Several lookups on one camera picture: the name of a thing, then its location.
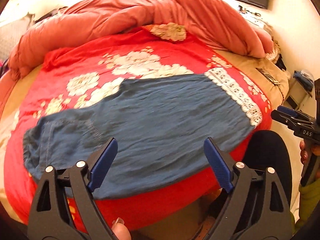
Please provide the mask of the left hand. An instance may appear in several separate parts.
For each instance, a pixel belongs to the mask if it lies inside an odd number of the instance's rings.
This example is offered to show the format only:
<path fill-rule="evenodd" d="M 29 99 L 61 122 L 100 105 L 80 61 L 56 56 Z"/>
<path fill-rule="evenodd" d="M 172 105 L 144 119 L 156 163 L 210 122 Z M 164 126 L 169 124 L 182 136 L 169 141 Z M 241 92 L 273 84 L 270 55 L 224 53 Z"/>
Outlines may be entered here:
<path fill-rule="evenodd" d="M 124 221 L 118 217 L 112 223 L 111 227 L 113 233 L 119 240 L 131 240 L 131 235 L 127 227 L 124 225 Z"/>

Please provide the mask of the right green sleeve forearm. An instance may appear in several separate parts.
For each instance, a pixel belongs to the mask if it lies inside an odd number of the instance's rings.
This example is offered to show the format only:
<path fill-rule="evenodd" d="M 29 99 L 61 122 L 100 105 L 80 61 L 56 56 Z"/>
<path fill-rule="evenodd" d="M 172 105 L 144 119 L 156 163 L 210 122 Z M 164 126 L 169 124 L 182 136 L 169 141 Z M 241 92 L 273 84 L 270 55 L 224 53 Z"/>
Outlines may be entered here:
<path fill-rule="evenodd" d="M 292 233 L 295 235 L 305 224 L 313 213 L 320 198 L 320 179 L 318 178 L 310 185 L 299 186 L 299 219 L 295 222 L 294 215 L 290 213 Z"/>

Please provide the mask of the right hand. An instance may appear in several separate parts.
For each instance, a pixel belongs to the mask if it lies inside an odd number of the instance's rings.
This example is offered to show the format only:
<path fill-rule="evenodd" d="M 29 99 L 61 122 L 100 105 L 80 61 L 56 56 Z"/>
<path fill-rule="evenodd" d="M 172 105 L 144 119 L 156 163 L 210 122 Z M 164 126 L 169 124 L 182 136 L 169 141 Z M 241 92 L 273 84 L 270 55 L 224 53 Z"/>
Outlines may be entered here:
<path fill-rule="evenodd" d="M 303 140 L 303 170 L 301 185 L 306 186 L 312 184 L 316 180 L 316 174 L 319 169 L 319 155 L 312 152 L 312 147 L 316 144 L 309 140 Z"/>

